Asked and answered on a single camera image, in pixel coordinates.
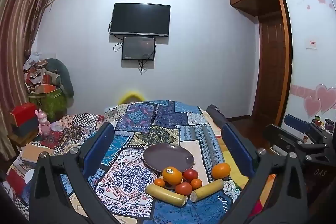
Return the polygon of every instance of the striped curtain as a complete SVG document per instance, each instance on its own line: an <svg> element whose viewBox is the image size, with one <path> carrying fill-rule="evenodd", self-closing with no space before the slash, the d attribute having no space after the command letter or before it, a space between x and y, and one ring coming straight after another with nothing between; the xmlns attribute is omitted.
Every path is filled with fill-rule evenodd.
<svg viewBox="0 0 336 224"><path fill-rule="evenodd" d="M7 134L9 113L27 102L23 64L30 55L48 0L0 0L0 154L15 156Z"/></svg>

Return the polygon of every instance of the sugarcane piece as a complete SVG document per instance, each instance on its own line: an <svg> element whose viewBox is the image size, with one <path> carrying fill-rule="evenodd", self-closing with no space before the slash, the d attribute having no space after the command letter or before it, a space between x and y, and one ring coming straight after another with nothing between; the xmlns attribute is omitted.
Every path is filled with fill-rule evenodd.
<svg viewBox="0 0 336 224"><path fill-rule="evenodd" d="M153 183L147 185L145 192L154 198L178 207L182 207L188 200L187 196L174 193Z"/></svg>
<svg viewBox="0 0 336 224"><path fill-rule="evenodd" d="M199 201L203 198L212 195L213 193L219 191L220 189L223 189L223 187L224 187L224 181L222 179L215 180L207 185L202 186L201 188L192 191L190 194L190 200L192 202Z"/></svg>

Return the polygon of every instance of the heart decal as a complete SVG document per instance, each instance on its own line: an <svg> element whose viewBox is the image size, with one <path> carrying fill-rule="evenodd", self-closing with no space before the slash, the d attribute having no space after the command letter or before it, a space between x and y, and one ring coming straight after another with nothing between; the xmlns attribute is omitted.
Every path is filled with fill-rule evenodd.
<svg viewBox="0 0 336 224"><path fill-rule="evenodd" d="M325 85L316 87L316 98L321 101L321 112L325 113L336 104L336 88L327 90Z"/></svg>
<svg viewBox="0 0 336 224"><path fill-rule="evenodd" d="M307 96L304 99L303 105L308 114L308 117L311 117L320 111L322 104L319 98L313 98L312 96Z"/></svg>

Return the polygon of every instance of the patchwork blanket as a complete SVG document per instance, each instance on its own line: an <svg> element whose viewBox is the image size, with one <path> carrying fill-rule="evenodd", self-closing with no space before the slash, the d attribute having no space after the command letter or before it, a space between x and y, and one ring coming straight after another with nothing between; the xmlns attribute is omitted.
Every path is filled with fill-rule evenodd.
<svg viewBox="0 0 336 224"><path fill-rule="evenodd" d="M64 154L92 137L103 122L113 124L115 138L100 168L88 178L88 182L120 223L216 224L241 193L230 177L226 178L222 190L196 203L188 200L183 208L145 193L146 186L160 176L143 163L142 155L148 146L170 143L186 148L194 156L193 168L199 173L203 185L213 181L212 167L224 162L207 116L200 108L181 102L158 100L123 104L107 108L104 116L88 113L66 115L52 124L53 138L34 144L48 146L57 155ZM23 180L31 168L18 157L7 172L11 179L3 183L27 219L30 183L26 185L17 181ZM61 175L61 179L74 209L86 216L68 177Z"/></svg>

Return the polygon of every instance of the black television screen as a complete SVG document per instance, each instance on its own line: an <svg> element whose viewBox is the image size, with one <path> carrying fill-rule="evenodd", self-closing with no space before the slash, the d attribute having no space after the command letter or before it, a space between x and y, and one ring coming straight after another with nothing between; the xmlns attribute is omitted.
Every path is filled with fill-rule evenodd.
<svg viewBox="0 0 336 224"><path fill-rule="evenodd" d="M154 60L154 37L124 37L121 59Z"/></svg>
<svg viewBox="0 0 336 224"><path fill-rule="evenodd" d="M115 3L110 33L167 37L169 20L169 5Z"/></svg>

